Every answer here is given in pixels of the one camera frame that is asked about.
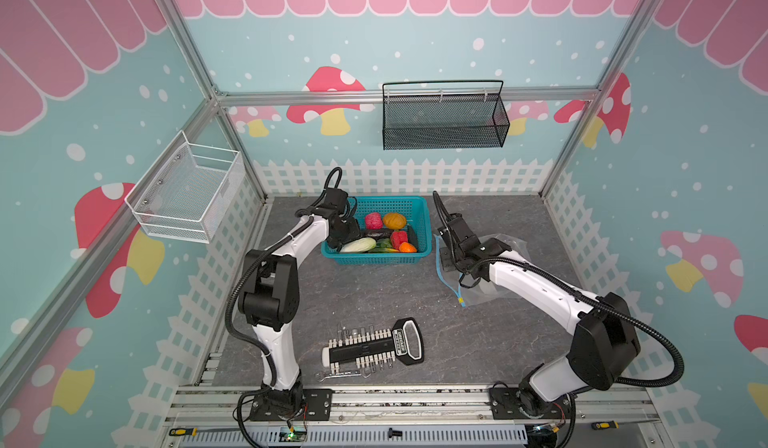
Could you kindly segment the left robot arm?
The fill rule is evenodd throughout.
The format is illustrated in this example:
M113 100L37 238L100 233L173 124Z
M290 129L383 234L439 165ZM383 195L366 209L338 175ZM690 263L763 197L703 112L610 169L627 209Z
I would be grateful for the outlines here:
M307 208L298 212L298 219L268 248L246 255L241 278L228 295L224 321L230 337L261 354L264 372L254 401L286 418L303 408L292 335L300 304L299 268L321 244L341 246L359 233L347 207Z

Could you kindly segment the pink toy fruit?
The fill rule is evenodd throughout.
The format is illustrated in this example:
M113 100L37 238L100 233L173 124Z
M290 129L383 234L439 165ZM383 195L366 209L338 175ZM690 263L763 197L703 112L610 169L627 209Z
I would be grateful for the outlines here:
M384 222L381 215L377 212L369 213L364 218L365 229L369 231L382 230Z

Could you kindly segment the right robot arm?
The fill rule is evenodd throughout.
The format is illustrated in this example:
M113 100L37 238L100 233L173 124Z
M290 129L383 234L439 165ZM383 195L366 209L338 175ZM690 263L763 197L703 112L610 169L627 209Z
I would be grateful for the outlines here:
M583 291L522 257L497 238L484 242L474 234L457 236L444 229L449 259L460 273L459 286L493 283L540 309L570 336L569 351L533 369L518 384L521 411L534 418L545 414L563 397L615 384L659 388L677 383L685 370L678 348L661 332L631 316L621 296L598 296ZM669 374L654 379L623 375L641 352L638 332L659 343L672 359Z

